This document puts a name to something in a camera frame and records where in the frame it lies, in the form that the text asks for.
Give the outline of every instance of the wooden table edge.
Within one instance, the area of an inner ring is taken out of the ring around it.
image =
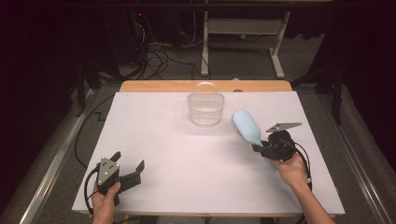
[[[202,80],[128,80],[120,87],[120,92],[191,92]],[[285,80],[210,80],[219,92],[226,91],[292,91],[291,85]],[[200,91],[213,91],[202,88]]]

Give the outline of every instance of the table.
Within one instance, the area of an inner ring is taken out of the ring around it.
[[[137,216],[299,216],[300,205],[278,172],[233,132],[231,114],[245,108],[262,130],[277,121],[303,123],[290,134],[309,154],[314,193],[331,215],[345,213],[298,96],[288,82],[212,81],[226,103],[220,123],[211,127],[195,125],[188,118],[187,96],[197,83],[122,84],[88,168],[89,172],[100,158],[110,158],[116,151],[121,151],[120,175],[133,172],[145,160],[142,184],[120,195],[116,212]],[[82,192],[83,185],[73,210],[86,212]]]

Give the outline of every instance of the gray floor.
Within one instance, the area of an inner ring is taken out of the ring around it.
[[[303,40],[298,36],[295,39],[283,41],[279,51],[279,60],[286,80],[292,81],[307,72],[321,40],[322,37]],[[267,51],[275,43],[272,37],[263,37],[253,43],[229,40],[225,49],[222,48],[224,42],[221,38],[213,36],[209,41],[209,45],[212,47],[209,53],[209,71],[212,79],[233,79],[235,77],[242,80],[276,79]],[[172,59],[189,64],[168,61],[167,68],[160,74],[161,78],[191,79],[192,72],[194,79],[207,79],[207,77],[200,76],[201,48],[199,46],[182,49],[166,47],[166,52]],[[152,59],[150,62],[158,64],[160,61]],[[194,70],[192,70],[191,63],[195,63]],[[127,73],[128,68],[124,66],[122,71]],[[149,74],[152,74],[152,71],[148,70],[146,77]],[[88,116],[93,108],[118,91],[119,87],[120,83],[104,82],[101,90],[91,94],[91,104],[85,115]],[[313,87],[313,84],[304,84],[295,90],[299,94],[309,124],[346,210],[345,215],[335,218],[336,222],[392,223],[392,220],[396,220],[394,213],[390,213],[396,211],[396,176],[376,146],[373,137],[367,131],[347,88],[343,88],[341,111],[343,125],[338,126],[330,115],[329,102],[332,97],[316,95]],[[71,98],[76,99],[75,92],[72,93]],[[105,118],[111,106],[111,100],[106,100],[94,112],[101,112],[101,117]],[[64,140],[73,134],[74,124],[78,122],[77,112],[78,105],[74,104],[70,113],[64,118],[36,158],[7,210],[1,216],[0,223],[20,223],[53,158],[59,148],[64,145]],[[104,125],[98,116],[97,113],[93,113],[87,119],[81,127],[78,138],[77,153],[86,164],[90,160]],[[73,150],[74,143],[71,144],[65,155],[64,165],[53,186],[49,189],[48,197],[43,198],[42,207],[38,209],[35,217],[35,223],[91,222],[87,215],[71,211],[85,173],[85,168],[77,162]],[[123,219],[124,215],[116,215],[116,220]],[[280,223],[295,223],[295,218],[281,218]]]

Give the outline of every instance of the metal bracket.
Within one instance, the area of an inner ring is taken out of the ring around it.
[[[271,128],[267,129],[268,133],[280,132],[290,128],[298,127],[303,125],[301,122],[294,122],[294,123],[277,123],[276,125],[272,126]]]

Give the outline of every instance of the metal rail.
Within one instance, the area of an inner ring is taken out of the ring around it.
[[[356,151],[355,148],[347,140],[346,134],[344,133],[342,126],[338,125],[336,121],[333,119],[331,106],[329,105],[326,96],[320,94],[318,95],[318,98],[322,106],[325,108],[329,116],[329,119],[332,122],[332,125],[334,126],[335,130],[338,133],[338,136],[340,137],[341,142],[344,145],[346,159],[349,162],[351,170],[354,176],[356,177],[358,184],[361,187],[361,192],[364,194],[364,197],[366,198],[367,203],[372,209],[377,222],[383,224],[392,224],[393,222],[389,217],[388,212],[384,207],[384,204],[382,204],[374,184],[372,183],[370,177],[365,172],[361,164],[361,161],[359,160],[357,154],[355,153]]]
[[[70,146],[73,140],[75,139],[75,136],[78,130],[80,129],[82,122],[85,119],[87,110],[88,108],[90,108],[90,105],[93,102],[93,98],[94,96],[96,96],[96,94],[97,93],[94,93],[92,90],[90,90],[87,93],[87,97],[86,97],[87,106],[85,106],[81,116],[77,118],[77,120],[75,121],[75,124],[72,130],[70,131],[70,134],[67,136],[65,141],[59,147],[58,152],[56,153],[55,157],[52,160],[52,163],[49,166],[48,171],[46,172],[46,175],[44,176],[43,180],[40,183],[40,186],[35,192],[35,196],[33,197],[32,201],[27,207],[20,221],[20,224],[31,224],[37,221],[38,215],[41,213],[41,210],[45,202],[47,201],[48,197],[50,196],[50,192],[53,186],[55,185],[59,173],[61,172],[62,167],[64,166],[64,163],[67,159],[67,155],[70,152]]]

